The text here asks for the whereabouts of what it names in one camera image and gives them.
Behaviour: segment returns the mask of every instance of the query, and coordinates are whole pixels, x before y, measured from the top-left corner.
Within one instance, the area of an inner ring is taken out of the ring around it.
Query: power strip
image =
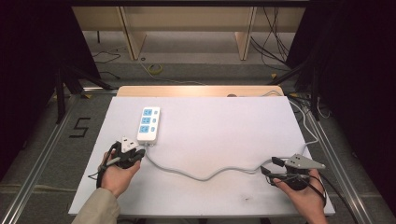
[[[137,130],[137,142],[139,145],[155,145],[157,143],[158,125],[160,123],[161,109],[155,106],[143,108],[139,129]]]

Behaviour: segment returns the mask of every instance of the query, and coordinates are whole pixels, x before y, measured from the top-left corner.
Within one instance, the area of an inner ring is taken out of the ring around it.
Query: white table
[[[304,139],[286,97],[115,97],[69,213],[75,215],[95,189],[104,152],[123,136],[135,137],[145,106],[162,109],[158,142],[148,149],[160,165],[205,177],[226,166],[251,169],[272,156],[302,152]],[[310,157],[308,150],[305,156]],[[273,172],[283,168],[267,165]],[[208,181],[167,173],[147,158],[119,197],[129,217],[297,216],[289,198],[265,176],[226,171]],[[327,215],[334,214],[327,202]]]

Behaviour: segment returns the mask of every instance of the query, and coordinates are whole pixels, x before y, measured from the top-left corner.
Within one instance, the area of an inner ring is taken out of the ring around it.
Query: metal frame
[[[326,159],[332,167],[334,175],[337,178],[337,181],[340,184],[340,187],[344,192],[346,200],[351,206],[352,212],[354,213],[356,219],[359,221],[359,223],[374,223],[371,215],[366,209],[366,206],[361,200],[359,193],[356,191],[355,187],[347,176],[347,172],[344,169],[340,160],[338,159],[332,147],[332,144],[330,143],[330,140],[324,132],[320,122],[316,121],[311,112],[309,112],[307,115],[309,123],[311,124],[313,131],[318,137],[319,143],[323,149]]]
[[[64,127],[66,126],[73,112],[73,108],[77,104],[78,100],[79,95],[72,95],[72,97],[69,99],[64,118],[59,124],[55,125],[55,128],[53,129],[47,144],[44,146],[40,156],[35,162],[35,166],[21,186],[20,191],[14,198],[11,206],[8,208],[6,215],[3,217],[1,222],[2,224],[17,223],[24,206],[27,204],[33,189],[35,188],[35,184],[37,183],[47,165],[48,160],[50,159],[52,151],[56,148],[62,132],[64,131]]]

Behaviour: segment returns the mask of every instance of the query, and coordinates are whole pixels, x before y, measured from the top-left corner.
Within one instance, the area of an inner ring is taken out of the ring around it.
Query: table surface
[[[123,86],[117,96],[271,96],[283,95],[278,86]]]
[[[140,116],[141,110],[136,110],[137,107],[158,105],[162,109],[159,140],[148,150],[150,157],[165,167],[204,177],[221,167],[255,167],[271,155],[292,155],[301,149],[304,139],[286,97],[223,97],[230,93],[261,96],[268,91],[281,92],[281,89],[277,86],[120,88],[119,95],[113,98],[107,111],[69,213],[75,215],[94,191],[95,183],[87,175],[94,172],[97,162],[114,139],[123,134],[136,135],[137,130],[131,127],[138,126],[136,117]],[[194,97],[203,94],[213,97]],[[245,131],[239,133],[240,128],[235,127],[261,131],[244,134]],[[230,138],[224,139],[224,130]],[[265,140],[255,143],[254,139]],[[304,154],[310,157],[308,150]],[[274,165],[267,168],[273,171],[282,169]],[[131,187],[119,197],[119,204],[121,214],[128,217],[271,217],[298,214],[287,196],[267,184],[260,172],[247,175],[227,171],[201,182],[164,172],[147,158],[142,160]],[[326,214],[333,214],[331,203],[327,205]]]

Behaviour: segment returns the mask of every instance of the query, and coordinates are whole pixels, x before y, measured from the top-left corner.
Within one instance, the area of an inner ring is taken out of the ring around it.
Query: hand
[[[111,151],[111,156],[108,160],[111,160],[115,150]],[[102,164],[105,162],[107,153],[103,157]],[[111,165],[107,167],[103,178],[102,178],[102,188],[108,189],[113,193],[113,195],[118,198],[125,190],[128,189],[134,174],[140,169],[140,161],[137,161],[134,166],[128,169],[122,169],[118,166]]]
[[[319,178],[318,170],[313,169],[309,174]],[[327,223],[324,216],[323,200],[311,188],[307,187],[302,190],[291,189],[285,182],[274,178],[274,183],[282,189],[291,199],[294,207],[309,223]],[[324,189],[315,178],[310,178],[309,183],[323,193]]]

